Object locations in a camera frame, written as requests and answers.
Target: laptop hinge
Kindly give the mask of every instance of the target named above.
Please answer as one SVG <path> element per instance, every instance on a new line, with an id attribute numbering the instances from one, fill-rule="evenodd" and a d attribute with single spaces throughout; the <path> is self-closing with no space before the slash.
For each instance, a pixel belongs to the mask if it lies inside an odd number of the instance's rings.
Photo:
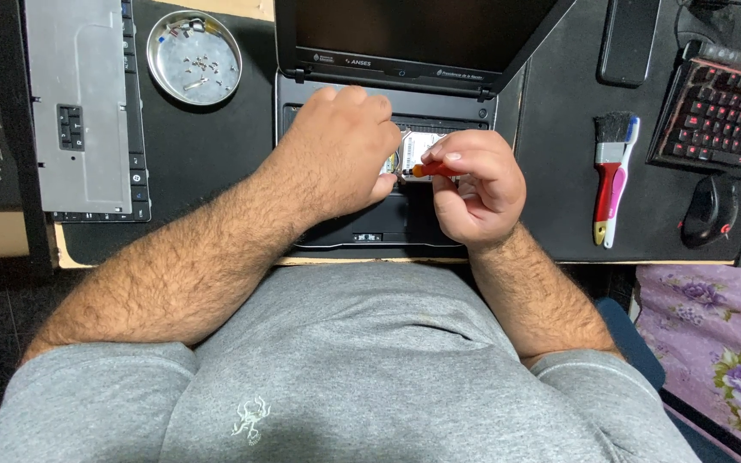
<path id="1" fill-rule="evenodd" d="M 491 94 L 491 90 L 489 88 L 484 88 L 479 90 L 479 97 L 476 99 L 479 103 L 484 103 L 485 100 L 490 100 L 496 95 Z"/>

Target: metal bowl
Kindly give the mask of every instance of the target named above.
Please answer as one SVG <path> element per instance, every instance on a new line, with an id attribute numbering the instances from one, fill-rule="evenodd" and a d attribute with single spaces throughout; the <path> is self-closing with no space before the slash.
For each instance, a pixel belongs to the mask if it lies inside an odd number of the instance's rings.
<path id="1" fill-rule="evenodd" d="M 209 106 L 236 92 L 242 54 L 231 32 L 216 18 L 185 10 L 170 13 L 153 26 L 148 67 L 173 98 Z"/>

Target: gray t-shirt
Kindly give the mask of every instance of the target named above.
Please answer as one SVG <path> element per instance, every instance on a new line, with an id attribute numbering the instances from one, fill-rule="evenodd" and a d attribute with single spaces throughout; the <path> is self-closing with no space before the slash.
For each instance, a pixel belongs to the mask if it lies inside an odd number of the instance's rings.
<path id="1" fill-rule="evenodd" d="M 0 461 L 693 462 L 660 397 L 595 351 L 528 371 L 426 265 L 282 268 L 195 351 L 62 347 L 20 368 Z"/>

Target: black desk mat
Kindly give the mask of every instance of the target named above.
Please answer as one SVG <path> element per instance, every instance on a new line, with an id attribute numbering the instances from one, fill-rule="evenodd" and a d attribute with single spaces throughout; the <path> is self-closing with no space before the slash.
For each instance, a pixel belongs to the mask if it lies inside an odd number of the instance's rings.
<path id="1" fill-rule="evenodd" d="M 662 1 L 650 75 L 639 88 L 626 89 L 601 85 L 595 78 L 607 5 L 605 0 L 578 0 L 530 59 L 517 147 L 528 184 L 522 220 L 558 261 L 735 259 L 741 250 L 741 182 L 739 215 L 729 239 L 690 250 L 680 240 L 678 225 L 703 175 L 645 164 L 674 70 L 679 6 Z M 642 119 L 611 250 L 593 245 L 599 185 L 593 117 L 608 111 L 634 111 Z"/>
<path id="2" fill-rule="evenodd" d="M 678 241 L 676 225 L 700 175 L 639 165 L 659 113 L 675 52 L 671 29 L 676 4 L 663 1 L 651 76 L 638 90 L 596 83 L 605 0 L 579 0 L 534 55 L 524 100 L 518 156 L 529 187 L 523 219 L 557 260 L 733 259 L 741 245 L 741 214 L 726 243 L 691 251 Z M 137 49 L 146 49 L 151 27 L 179 6 L 135 0 Z M 69 256 L 95 265 L 129 242 L 194 210 L 217 192 L 252 173 L 273 148 L 273 23 L 212 13 L 239 42 L 244 60 L 236 94 L 220 106 L 180 105 L 160 91 L 139 59 L 145 148 L 150 170 L 153 220 L 145 224 L 64 224 Z M 500 95 L 503 105 L 516 96 Z M 632 183 L 623 198 L 617 244 L 593 246 L 593 122 L 612 110 L 637 111 L 645 123 L 632 161 Z M 497 125 L 500 133 L 511 128 Z M 462 257 L 464 249 L 295 250 L 316 258 Z"/>

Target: brush bristles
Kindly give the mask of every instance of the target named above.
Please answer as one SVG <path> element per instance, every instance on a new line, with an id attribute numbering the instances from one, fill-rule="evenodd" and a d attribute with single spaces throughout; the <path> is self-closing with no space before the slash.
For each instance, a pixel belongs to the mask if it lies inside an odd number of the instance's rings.
<path id="1" fill-rule="evenodd" d="M 612 111 L 605 115 L 594 117 L 596 123 L 596 142 L 625 142 L 628 136 L 628 127 L 634 114 L 629 111 Z"/>

